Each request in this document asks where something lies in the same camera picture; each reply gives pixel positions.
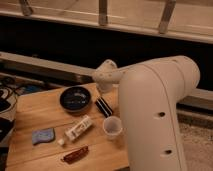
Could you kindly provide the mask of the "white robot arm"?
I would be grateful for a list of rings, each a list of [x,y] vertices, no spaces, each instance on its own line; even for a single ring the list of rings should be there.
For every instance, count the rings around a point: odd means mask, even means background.
[[[103,93],[118,86],[130,171],[187,171],[176,104],[199,83],[192,59],[164,57],[121,68],[106,60],[92,78]]]

